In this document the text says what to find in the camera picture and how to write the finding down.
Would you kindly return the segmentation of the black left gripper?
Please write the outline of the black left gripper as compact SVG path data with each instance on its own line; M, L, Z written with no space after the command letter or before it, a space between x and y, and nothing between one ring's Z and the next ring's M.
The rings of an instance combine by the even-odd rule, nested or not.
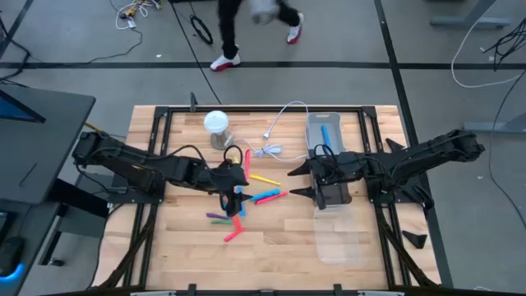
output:
M247 183L247 177L243 167L240 164L221 164L215 169L211 169L210 183L211 187L206 191L211 194L219 194L219 198L226 196L228 198L227 216L234 217L241 210L241 202L250 201L251 195L243 192L236 192L236 187L242 183Z

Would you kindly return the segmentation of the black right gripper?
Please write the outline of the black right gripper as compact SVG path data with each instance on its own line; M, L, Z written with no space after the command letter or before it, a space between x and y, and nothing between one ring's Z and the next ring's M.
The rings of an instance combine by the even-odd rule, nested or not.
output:
M321 147L323 150L321 155L331 156L338 168L337 176L328 179L329 183L344 183L348 186L348 183L355 182L363 177L362 170L367 161L360 154L356 152L341 152L335 155L328 146L322 145ZM312 169L320 172L321 169L317 168L317 166L318 162L310 158L305 160L299 167L288 172L288 175L306 175L310 174ZM313 187L291 189L289 192L310 199L316 198L316 190Z

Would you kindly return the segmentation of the teal Sharpie highlighter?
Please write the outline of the teal Sharpie highlighter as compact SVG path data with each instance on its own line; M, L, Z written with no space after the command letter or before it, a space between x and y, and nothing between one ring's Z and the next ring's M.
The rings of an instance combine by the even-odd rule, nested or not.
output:
M273 189L273 190L269 190L269 191L266 191L266 192L257 193L256 195L254 195L253 197L250 198L250 201L258 201L260 199L276 196L278 194L280 194L280 190L279 189Z

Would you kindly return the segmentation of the dark smoky plastic bin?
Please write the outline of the dark smoky plastic bin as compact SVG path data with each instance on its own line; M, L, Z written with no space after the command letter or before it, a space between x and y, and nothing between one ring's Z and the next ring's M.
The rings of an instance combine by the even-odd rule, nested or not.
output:
M324 210L327 206L337 206L348 204L352 197L348 192L348 186L344 183L329 183L328 179L336 177L338 174L337 164L331 156L315 155L314 150L309 151L312 160L318 162L317 168L320 172L311 170L311 187L313 188L312 199L319 210Z

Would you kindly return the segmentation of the clear plastic bin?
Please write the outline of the clear plastic bin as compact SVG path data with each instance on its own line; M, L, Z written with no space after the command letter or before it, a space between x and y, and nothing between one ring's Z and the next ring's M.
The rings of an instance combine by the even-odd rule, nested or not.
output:
M318 259L326 265L362 264L362 250L350 205L316 208L313 215Z

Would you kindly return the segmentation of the person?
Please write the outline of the person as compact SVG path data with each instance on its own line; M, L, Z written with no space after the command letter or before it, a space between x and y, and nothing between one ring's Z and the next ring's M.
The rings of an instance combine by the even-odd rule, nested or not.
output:
M236 67L241 63L239 47L235 40L235 18L243 0L217 0L219 32L222 39L222 54L211 64L214 72ZM249 0L251 17L255 23L265 18L266 22L277 19L289 27L286 42L296 44L301 37L304 15L289 6L286 0Z

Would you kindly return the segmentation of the grey desk leg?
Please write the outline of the grey desk leg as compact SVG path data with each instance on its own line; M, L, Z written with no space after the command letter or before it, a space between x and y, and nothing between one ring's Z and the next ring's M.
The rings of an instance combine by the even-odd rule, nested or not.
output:
M434 16L430 25L451 28L472 28L479 30L501 30L511 24L510 18L486 16L496 0L478 0L465 16Z
M526 135L526 113L522 113L507 122L465 122L463 129L471 132L497 132Z

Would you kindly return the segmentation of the black office desk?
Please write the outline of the black office desk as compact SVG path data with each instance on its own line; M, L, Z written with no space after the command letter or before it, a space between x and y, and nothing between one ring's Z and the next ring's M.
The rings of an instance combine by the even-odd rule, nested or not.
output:
M1 99L13 100L32 116L30 121L0 117L0 211L14 215L7 236L24 242L23 269L0 284L0 296L17 296L62 206L100 218L107 217L108 207L58 177L95 97L0 86Z

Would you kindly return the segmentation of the computer monitor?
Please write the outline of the computer monitor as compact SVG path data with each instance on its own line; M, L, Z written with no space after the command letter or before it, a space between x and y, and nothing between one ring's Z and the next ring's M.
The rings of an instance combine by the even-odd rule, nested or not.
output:
M46 118L0 90L0 118L32 123L45 123Z

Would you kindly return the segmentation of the black glowing computer mouse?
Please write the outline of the black glowing computer mouse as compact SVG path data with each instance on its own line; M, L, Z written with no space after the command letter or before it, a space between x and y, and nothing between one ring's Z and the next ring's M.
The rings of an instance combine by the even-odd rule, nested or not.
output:
M24 248L22 237L11 237L0 246L0 283L12 283L21 278L25 271Z

